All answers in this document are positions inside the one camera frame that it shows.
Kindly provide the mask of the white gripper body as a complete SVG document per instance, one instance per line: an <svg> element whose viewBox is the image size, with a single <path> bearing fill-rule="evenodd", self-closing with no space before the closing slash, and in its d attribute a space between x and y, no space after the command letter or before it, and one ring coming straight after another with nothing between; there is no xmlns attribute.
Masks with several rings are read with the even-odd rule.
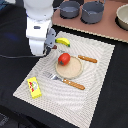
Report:
<svg viewBox="0 0 128 128"><path fill-rule="evenodd" d="M42 56L46 48L53 48L56 32L52 28L52 20L33 20L27 18L26 37L29 39L31 52Z"/></svg>

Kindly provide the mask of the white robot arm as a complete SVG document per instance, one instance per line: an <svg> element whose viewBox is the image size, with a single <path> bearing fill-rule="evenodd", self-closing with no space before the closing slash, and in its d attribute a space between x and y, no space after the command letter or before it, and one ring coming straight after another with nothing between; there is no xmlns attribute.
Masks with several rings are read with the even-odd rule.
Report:
<svg viewBox="0 0 128 128"><path fill-rule="evenodd" d="M26 37L33 55L41 56L53 48L56 32L52 28L54 0L23 0L27 14Z"/></svg>

